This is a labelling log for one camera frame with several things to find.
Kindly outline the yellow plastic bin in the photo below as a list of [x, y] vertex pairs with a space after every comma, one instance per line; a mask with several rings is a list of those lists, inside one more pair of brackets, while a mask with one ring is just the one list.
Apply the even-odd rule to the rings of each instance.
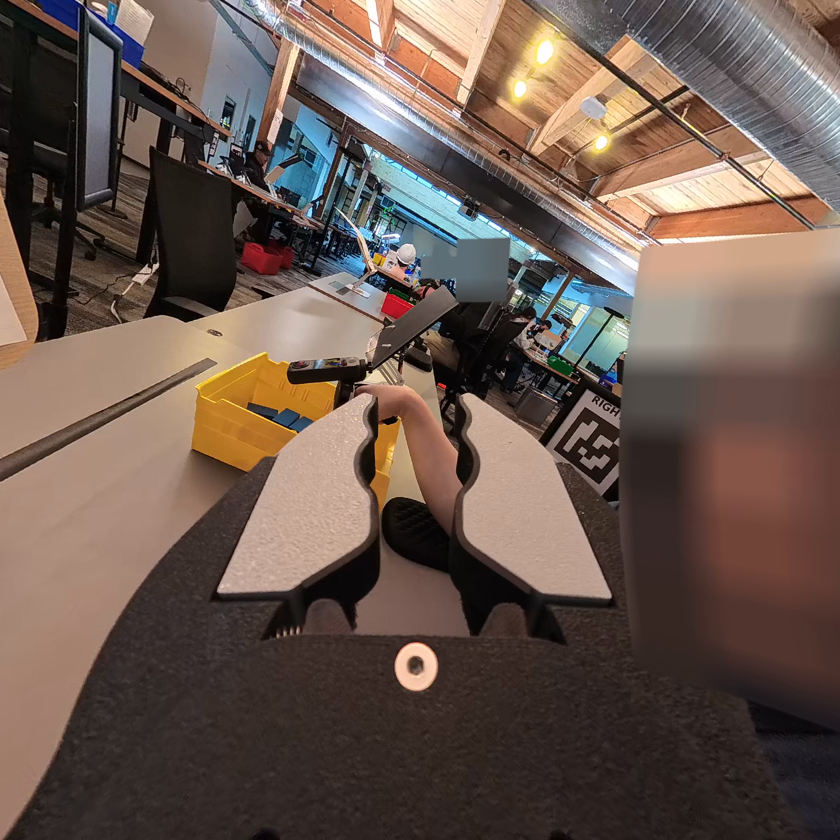
[[[276, 456], [275, 482], [289, 481], [305, 501], [315, 498], [316, 483], [335, 484], [327, 490], [332, 503], [349, 498], [369, 516], [385, 500], [399, 422], [379, 428], [369, 395], [333, 409], [336, 382], [292, 385], [288, 365], [259, 353], [199, 384], [192, 448], [243, 471]], [[295, 434], [248, 403], [289, 408], [314, 423]]]

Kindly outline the black mesh office chair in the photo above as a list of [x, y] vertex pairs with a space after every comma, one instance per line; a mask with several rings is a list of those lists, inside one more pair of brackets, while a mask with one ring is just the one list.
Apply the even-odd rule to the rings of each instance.
[[529, 325], [532, 317], [503, 312], [490, 329], [470, 326], [464, 313], [450, 312], [441, 321], [443, 338], [453, 340], [457, 363], [433, 363], [436, 382], [444, 387], [440, 403], [442, 417], [457, 398], [467, 393], [478, 394], [487, 368], [499, 358], [509, 343]]

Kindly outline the black framed board on stand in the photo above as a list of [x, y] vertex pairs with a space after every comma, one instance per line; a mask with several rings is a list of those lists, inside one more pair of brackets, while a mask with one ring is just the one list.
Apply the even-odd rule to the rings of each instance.
[[70, 110], [55, 286], [66, 305], [77, 216], [115, 197], [123, 42], [86, 6], [78, 10], [76, 100]]

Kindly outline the framed black white marker sign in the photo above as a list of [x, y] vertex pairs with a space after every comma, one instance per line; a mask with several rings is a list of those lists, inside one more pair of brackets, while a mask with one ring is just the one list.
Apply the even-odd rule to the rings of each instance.
[[620, 425], [621, 398], [585, 380], [562, 400], [540, 444], [556, 462], [574, 467], [605, 501], [616, 505]]

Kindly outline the grey trash bin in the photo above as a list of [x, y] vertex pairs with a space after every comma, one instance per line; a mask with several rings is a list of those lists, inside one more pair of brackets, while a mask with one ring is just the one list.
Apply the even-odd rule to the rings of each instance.
[[527, 386], [513, 406], [516, 417], [524, 423], [542, 427], [557, 410], [559, 401], [538, 388]]

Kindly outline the large spiral ceiling duct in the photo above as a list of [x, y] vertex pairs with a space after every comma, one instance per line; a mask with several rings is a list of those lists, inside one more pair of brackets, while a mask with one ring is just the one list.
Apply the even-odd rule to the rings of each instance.
[[605, 5], [646, 51], [838, 211], [838, 55], [792, 5]]

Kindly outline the white curved board stand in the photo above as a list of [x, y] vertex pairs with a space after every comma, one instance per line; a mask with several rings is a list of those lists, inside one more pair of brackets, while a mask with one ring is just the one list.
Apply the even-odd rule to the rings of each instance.
[[360, 254], [364, 262], [364, 272], [357, 280], [336, 280], [330, 283], [330, 287], [342, 294], [353, 292], [362, 298], [369, 298], [371, 296], [370, 292], [364, 290], [362, 286], [368, 284], [369, 280], [380, 277], [377, 265], [374, 263], [373, 258], [371, 257], [370, 250], [368, 249], [368, 245], [366, 244], [366, 240], [364, 239], [361, 231], [354, 225], [354, 223], [343, 211], [337, 210], [336, 212], [341, 216], [342, 220], [345, 222], [345, 225], [352, 231], [353, 236], [357, 241], [357, 244], [360, 248]]

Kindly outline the wooden standing desk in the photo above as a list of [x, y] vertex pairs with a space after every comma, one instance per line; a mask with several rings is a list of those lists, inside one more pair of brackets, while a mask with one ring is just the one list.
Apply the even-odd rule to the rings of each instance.
[[76, 94], [78, 31], [70, 17], [81, 14], [100, 25], [122, 48], [119, 95], [127, 102], [157, 115], [161, 122], [156, 149], [168, 152], [172, 129], [195, 137], [204, 151], [215, 134], [230, 131], [199, 108], [175, 95], [174, 89], [128, 62], [140, 48], [131, 37], [111, 26], [79, 2], [48, 2], [42, 10], [35, 2], [2, 2], [2, 152], [8, 157], [6, 207], [28, 268], [33, 213], [34, 173], [52, 181], [67, 155], [67, 107]]

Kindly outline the instruction sheet on stand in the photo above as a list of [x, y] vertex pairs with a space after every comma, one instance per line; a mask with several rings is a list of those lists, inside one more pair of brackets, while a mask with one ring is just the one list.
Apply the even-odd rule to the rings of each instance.
[[1, 278], [5, 281], [27, 334], [26, 342], [1, 347], [1, 369], [4, 370], [25, 357], [35, 343], [39, 330], [35, 298], [4, 200], [1, 200]]

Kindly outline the person's right hand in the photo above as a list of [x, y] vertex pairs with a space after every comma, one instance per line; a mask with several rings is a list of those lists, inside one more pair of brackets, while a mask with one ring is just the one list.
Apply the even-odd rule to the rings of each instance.
[[355, 396], [370, 395], [377, 401], [379, 424], [419, 417], [427, 408], [424, 399], [405, 385], [372, 384], [356, 388]]

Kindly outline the black tilted board stand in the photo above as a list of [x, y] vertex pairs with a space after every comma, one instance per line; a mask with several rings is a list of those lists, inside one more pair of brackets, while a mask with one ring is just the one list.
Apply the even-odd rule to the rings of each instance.
[[418, 336], [456, 307], [457, 300], [446, 287], [440, 287], [428, 293], [423, 300], [420, 300], [393, 324], [385, 326], [378, 334], [372, 357], [367, 363], [367, 370], [375, 371], [385, 362], [399, 355]]

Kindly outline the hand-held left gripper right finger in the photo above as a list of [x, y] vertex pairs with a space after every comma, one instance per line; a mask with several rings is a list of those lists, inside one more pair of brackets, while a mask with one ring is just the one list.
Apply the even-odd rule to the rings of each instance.
[[477, 396], [462, 395], [448, 573], [478, 634], [499, 605], [521, 608], [528, 632], [548, 608], [605, 608], [613, 593], [557, 462], [539, 441]]

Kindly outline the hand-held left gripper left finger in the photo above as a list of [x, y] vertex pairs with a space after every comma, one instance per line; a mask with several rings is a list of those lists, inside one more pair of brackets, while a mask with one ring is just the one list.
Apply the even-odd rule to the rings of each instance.
[[314, 633], [352, 633], [380, 576], [378, 405], [358, 395], [296, 436], [269, 468], [216, 595], [279, 602]]

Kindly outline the person's right forearm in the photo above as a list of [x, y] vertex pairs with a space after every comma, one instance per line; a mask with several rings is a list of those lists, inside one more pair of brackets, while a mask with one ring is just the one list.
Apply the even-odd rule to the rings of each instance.
[[424, 399], [408, 387], [398, 388], [402, 421], [416, 483], [437, 523], [451, 533], [455, 503], [462, 489], [457, 475], [458, 452]]

